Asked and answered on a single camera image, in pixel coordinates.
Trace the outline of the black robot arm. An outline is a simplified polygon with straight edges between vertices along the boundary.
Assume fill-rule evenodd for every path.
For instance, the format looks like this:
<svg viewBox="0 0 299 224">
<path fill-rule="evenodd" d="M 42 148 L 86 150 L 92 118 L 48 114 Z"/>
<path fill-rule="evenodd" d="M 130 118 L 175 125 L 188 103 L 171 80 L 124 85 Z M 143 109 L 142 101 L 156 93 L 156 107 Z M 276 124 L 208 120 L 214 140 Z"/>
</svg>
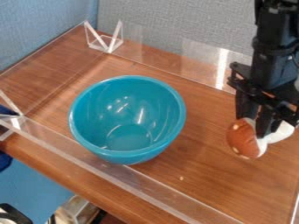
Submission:
<svg viewBox="0 0 299 224">
<path fill-rule="evenodd" d="M 283 123 L 299 126 L 299 0 L 255 0 L 250 65 L 230 64 L 236 118 L 256 121 L 259 138 Z"/>
</svg>

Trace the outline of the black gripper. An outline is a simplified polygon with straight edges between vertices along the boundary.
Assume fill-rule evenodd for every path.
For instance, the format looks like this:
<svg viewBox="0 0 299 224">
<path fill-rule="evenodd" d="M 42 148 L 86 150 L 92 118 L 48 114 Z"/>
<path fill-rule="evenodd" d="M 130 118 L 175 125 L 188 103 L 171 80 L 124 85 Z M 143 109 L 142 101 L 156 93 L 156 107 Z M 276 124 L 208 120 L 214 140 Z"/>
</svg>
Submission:
<svg viewBox="0 0 299 224">
<path fill-rule="evenodd" d="M 236 90 L 236 118 L 256 119 L 256 137 L 276 132 L 282 121 L 299 124 L 299 39 L 260 42 L 254 38 L 251 65 L 232 62 L 228 85 Z"/>
</svg>

